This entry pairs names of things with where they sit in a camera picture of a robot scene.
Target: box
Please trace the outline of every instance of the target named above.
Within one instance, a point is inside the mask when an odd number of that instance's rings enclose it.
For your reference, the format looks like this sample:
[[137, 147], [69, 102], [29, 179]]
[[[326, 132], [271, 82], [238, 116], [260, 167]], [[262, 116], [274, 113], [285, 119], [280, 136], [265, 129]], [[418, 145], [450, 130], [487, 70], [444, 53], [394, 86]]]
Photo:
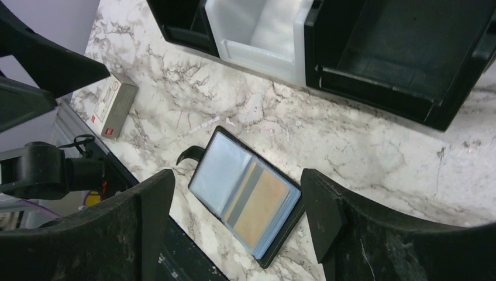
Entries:
[[131, 79], [111, 72], [91, 116], [91, 123], [101, 136], [109, 139], [119, 136], [137, 92], [138, 86]]

